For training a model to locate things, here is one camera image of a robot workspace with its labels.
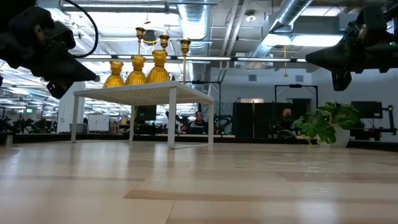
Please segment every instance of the ceiling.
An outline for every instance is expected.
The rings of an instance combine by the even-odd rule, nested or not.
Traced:
[[[74,33],[76,40],[76,47],[70,51],[71,54],[84,54],[88,52],[94,43],[95,33],[90,21],[86,18],[84,13],[73,7],[61,8],[57,0],[41,0],[38,1],[39,6],[48,9],[52,13],[52,17],[63,22],[67,25]],[[76,3],[83,6],[85,9],[90,9],[89,13],[96,22],[99,29],[99,45],[96,49],[96,55],[133,55],[137,54],[138,44],[136,39],[136,27],[143,27],[146,30],[154,30],[155,35],[168,33],[170,36],[169,45],[167,52],[169,55],[181,55],[179,41],[184,38],[184,33],[192,32],[195,30],[186,30],[182,27],[182,19],[179,14],[174,13],[147,13],[154,11],[152,6],[154,3],[159,1],[126,1],[126,0],[76,0]],[[203,1],[191,1],[191,0],[175,0],[167,1],[171,12],[177,10],[177,5],[181,3],[200,3]],[[264,43],[263,40],[266,37],[264,33],[264,26],[266,24],[266,18],[271,15],[277,14],[281,5],[280,0],[275,1],[259,1],[252,0],[246,1],[247,11],[254,11],[256,17],[255,21],[248,22],[245,20],[246,16],[243,16],[241,21],[238,34],[235,38],[234,45],[232,47],[231,55],[250,55],[259,44]],[[210,21],[209,21],[209,33],[205,39],[201,40],[208,44],[210,50],[208,55],[219,56],[222,55],[222,48],[224,43],[224,37],[227,32],[228,22],[233,20],[233,28],[236,27],[240,16],[240,9],[242,4],[238,5],[236,15],[231,15],[231,5],[233,0],[208,0],[207,5],[210,7]],[[89,4],[97,4],[98,6],[105,5],[106,7],[88,7]],[[131,7],[128,4],[134,4],[134,12],[131,11]],[[385,1],[372,0],[367,1],[367,4],[376,4],[382,6]],[[294,39],[298,35],[312,34],[312,35],[341,35],[341,26],[338,25],[342,22],[342,14],[356,16],[358,10],[364,6],[364,1],[339,1],[339,0],[326,0],[326,1],[312,1],[301,14],[301,16],[294,22],[293,30],[290,33],[280,34]],[[228,43],[231,43],[232,32],[228,39]],[[273,57],[295,57],[304,58],[306,54],[319,50],[322,47],[306,47],[301,45],[286,45],[273,46],[269,52],[269,56]],[[142,44],[141,54],[150,55],[152,49],[161,49],[159,44],[153,48],[151,46]],[[81,59],[80,62],[94,71],[101,77],[100,82],[87,82],[87,88],[101,88],[104,81],[110,75],[109,62],[108,60],[89,60]],[[14,70],[8,67],[7,63],[0,62],[0,72],[4,77],[4,86],[21,86],[24,87],[24,91],[19,93],[12,91],[9,88],[5,88],[2,91],[2,98],[15,98],[22,96],[26,98],[31,95],[34,98],[45,98],[48,101],[54,101],[50,97],[49,93],[45,89],[46,83],[40,78],[34,77],[30,71],[24,68],[18,68]],[[149,70],[154,66],[153,63],[147,62],[143,69],[143,72],[147,74]],[[217,81],[220,70],[218,63],[210,63],[212,67],[209,71],[209,81]],[[230,64],[227,67],[228,71],[225,74],[223,82],[225,84],[233,85],[263,85],[263,84],[277,84],[292,82],[291,80],[284,79],[283,74],[287,67],[287,73],[293,78],[296,75],[304,75],[310,77],[310,74],[317,69],[317,67],[307,64],[290,64],[274,63],[267,64],[265,69],[261,70],[247,70],[244,68],[236,67],[234,64]],[[182,64],[181,63],[166,63],[165,68],[176,80],[181,80]],[[132,71],[132,65],[125,60],[123,71],[121,76],[125,79],[129,72]],[[248,75],[256,74],[258,79],[256,82],[250,82]],[[310,82],[309,78],[305,78],[305,82]]]

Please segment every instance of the golden bell-shaped vase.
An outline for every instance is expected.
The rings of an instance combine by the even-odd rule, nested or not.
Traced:
[[[141,85],[145,84],[146,78],[144,73],[142,72],[142,68],[144,68],[145,57],[141,55],[133,55],[131,56],[132,66],[134,70],[127,77],[124,85]]]
[[[165,50],[152,51],[155,67],[149,72],[146,83],[158,83],[170,81],[169,73],[164,68],[167,52]]]
[[[124,86],[122,77],[120,73],[122,72],[123,62],[112,60],[109,62],[111,64],[112,74],[106,79],[104,86],[102,88],[113,88]]]

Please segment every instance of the wooden floor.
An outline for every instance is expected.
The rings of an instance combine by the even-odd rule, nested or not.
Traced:
[[[300,145],[0,148],[0,223],[398,223],[398,154]]]

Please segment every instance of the desk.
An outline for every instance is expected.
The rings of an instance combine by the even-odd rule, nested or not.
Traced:
[[[175,110],[177,103],[208,103],[209,104],[209,130],[214,126],[214,99],[204,93],[189,88],[179,82],[170,81],[163,83],[150,83],[145,85],[130,85],[99,90],[83,90],[74,92],[75,106],[73,108],[72,142],[76,142],[76,124],[79,97],[103,100],[111,103],[131,105],[131,117],[134,117],[135,106],[149,106],[169,104],[169,129],[167,145],[175,147]],[[130,137],[132,141],[134,122],[130,122]],[[208,144],[213,144],[213,133],[208,135]]]

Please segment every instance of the person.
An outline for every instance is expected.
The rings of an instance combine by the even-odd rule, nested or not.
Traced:
[[[191,127],[203,127],[203,131],[208,133],[209,124],[203,120],[203,113],[201,111],[195,113],[195,121],[191,123]]]
[[[282,117],[278,120],[277,129],[280,130],[292,130],[292,110],[285,108],[282,112]]]

